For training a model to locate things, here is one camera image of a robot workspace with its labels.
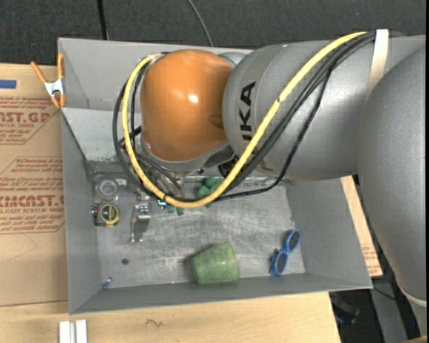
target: yellow cable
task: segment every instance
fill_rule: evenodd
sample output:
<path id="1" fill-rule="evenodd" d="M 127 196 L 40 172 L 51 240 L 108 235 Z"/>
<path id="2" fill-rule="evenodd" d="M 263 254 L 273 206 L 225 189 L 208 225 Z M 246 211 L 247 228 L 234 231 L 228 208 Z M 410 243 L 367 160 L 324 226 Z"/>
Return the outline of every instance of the yellow cable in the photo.
<path id="1" fill-rule="evenodd" d="M 255 147 L 259 143 L 259 140 L 264 135 L 266 128 L 269 126 L 270 122 L 272 121 L 272 118 L 276 115 L 278 112 L 278 109 L 280 108 L 280 105 L 282 102 L 286 100 L 286 98 L 291 94 L 292 90 L 299 84 L 299 82 L 305 77 L 305 75 L 310 72 L 310 70 L 319 62 L 321 61 L 325 56 L 327 56 L 331 51 L 334 49 L 342 46 L 343 44 L 347 43 L 351 39 L 354 39 L 357 36 L 360 36 L 361 34 L 365 34 L 366 32 L 358 32 L 353 34 L 348 34 L 347 36 L 340 37 L 339 39 L 334 40 L 327 46 L 323 47 L 320 51 L 318 51 L 297 73 L 296 75 L 290 80 L 290 82 L 285 86 L 285 88 L 282 90 L 278 98 L 273 101 L 272 106 L 266 113 L 264 119 L 261 121 L 260 125 L 258 126 L 254 136 L 246 146 L 246 149 L 243 151 L 242 156 L 238 159 L 235 166 L 232 168 L 230 173 L 227 175 L 227 177 L 224 179 L 224 181 L 220 184 L 220 186 L 211 194 L 207 195 L 204 198 L 197 199 L 191 202 L 182 202 L 178 201 L 177 199 L 172 198 L 171 196 L 166 195 L 164 192 L 162 192 L 160 189 L 158 189 L 146 176 L 146 174 L 143 172 L 142 168 L 138 164 L 137 158 L 135 157 L 135 153 L 132 147 L 132 142 L 129 135 L 129 129 L 128 129 L 128 121 L 127 121 L 127 108 L 129 106 L 129 96 L 130 96 L 130 89 L 132 88 L 133 82 L 135 77 L 138 75 L 138 73 L 143 69 L 144 65 L 148 62 L 156 59 L 161 54 L 153 54 L 150 55 L 143 60 L 141 60 L 138 65 L 135 67 L 134 71 L 131 73 L 129 80 L 127 81 L 126 88 L 124 90 L 124 96 L 123 100 L 124 103 L 122 105 L 122 129 L 124 132 L 124 140 L 126 144 L 126 150 L 129 155 L 130 161 L 132 163 L 132 166 L 134 167 L 135 171 L 137 172 L 139 178 L 142 180 L 143 184 L 157 197 L 160 199 L 163 199 L 166 201 L 166 203 L 171 204 L 173 206 L 183 208 L 183 209 L 189 209 L 189 208 L 197 208 L 202 207 L 205 204 L 209 204 L 210 202 L 213 202 L 217 197 L 219 197 L 226 189 L 227 187 L 233 182 L 235 177 L 239 174 L 239 172 L 242 170 L 242 167 L 246 164 L 247 160 L 251 156 L 252 152 L 254 151 Z"/>

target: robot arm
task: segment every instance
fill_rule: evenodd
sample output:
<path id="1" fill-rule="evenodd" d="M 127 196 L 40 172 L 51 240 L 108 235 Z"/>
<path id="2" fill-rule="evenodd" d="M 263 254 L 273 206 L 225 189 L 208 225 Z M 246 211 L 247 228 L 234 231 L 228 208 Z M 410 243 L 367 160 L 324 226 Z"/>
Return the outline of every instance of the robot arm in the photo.
<path id="1" fill-rule="evenodd" d="M 301 77 L 230 180 L 253 169 L 278 181 L 358 174 L 400 288 L 425 307 L 425 37 L 388 39 L 375 88 L 368 86 L 375 35 L 366 37 L 336 47 Z M 142 79 L 143 156 L 179 175 L 241 159 L 283 88 L 327 45 L 282 44 L 235 59 L 203 51 L 160 56 Z"/>

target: blue sunglasses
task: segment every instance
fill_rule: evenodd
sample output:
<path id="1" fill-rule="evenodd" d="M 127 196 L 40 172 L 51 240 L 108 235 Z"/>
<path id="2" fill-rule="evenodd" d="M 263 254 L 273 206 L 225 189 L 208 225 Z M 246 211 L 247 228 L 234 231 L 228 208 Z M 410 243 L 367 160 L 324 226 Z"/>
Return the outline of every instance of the blue sunglasses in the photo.
<path id="1" fill-rule="evenodd" d="M 300 243 L 300 232 L 298 230 L 292 230 L 287 236 L 285 243 L 277 255 L 272 260 L 272 268 L 269 273 L 274 276 L 281 276 L 286 269 L 287 260 L 289 254 L 299 245 Z"/>

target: green cup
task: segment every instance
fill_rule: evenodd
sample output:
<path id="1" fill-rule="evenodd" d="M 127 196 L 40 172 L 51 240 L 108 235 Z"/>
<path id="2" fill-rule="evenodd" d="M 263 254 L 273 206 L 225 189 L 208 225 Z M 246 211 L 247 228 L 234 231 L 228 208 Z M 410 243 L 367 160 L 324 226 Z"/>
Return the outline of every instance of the green cup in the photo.
<path id="1" fill-rule="evenodd" d="M 240 278 L 237 258 L 229 242 L 215 245 L 191 260 L 192 273 L 198 284 L 237 281 Z"/>

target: gray bin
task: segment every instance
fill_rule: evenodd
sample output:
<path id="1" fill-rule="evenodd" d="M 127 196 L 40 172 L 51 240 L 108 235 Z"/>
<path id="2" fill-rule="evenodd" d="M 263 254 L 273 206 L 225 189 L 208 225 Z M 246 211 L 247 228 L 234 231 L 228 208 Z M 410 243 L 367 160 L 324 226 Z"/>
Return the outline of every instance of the gray bin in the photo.
<path id="1" fill-rule="evenodd" d="M 115 161 L 111 131 L 112 109 L 124 81 L 142 57 L 184 48 L 217 54 L 248 52 L 59 40 L 66 70 L 62 141 L 70 313 L 370 288 L 339 179 L 283 182 L 264 194 L 185 210 L 180 217 L 153 204 L 144 241 L 135 244 L 129 243 L 134 198 L 124 188 L 118 201 L 123 210 L 118 225 L 94 226 L 89 213 L 95 199 L 90 169 L 124 176 Z M 217 170 L 209 169 L 204 176 L 210 174 L 216 175 Z M 198 187 L 203 179 L 192 177 L 189 181 Z M 253 173 L 244 187 L 270 181 Z M 290 255 L 285 274 L 272 277 L 268 274 L 271 257 L 293 228 L 300 230 L 302 241 Z M 190 257 L 226 240 L 236 252 L 240 280 L 195 284 L 188 269 Z M 112 283 L 102 288 L 109 277 Z"/>

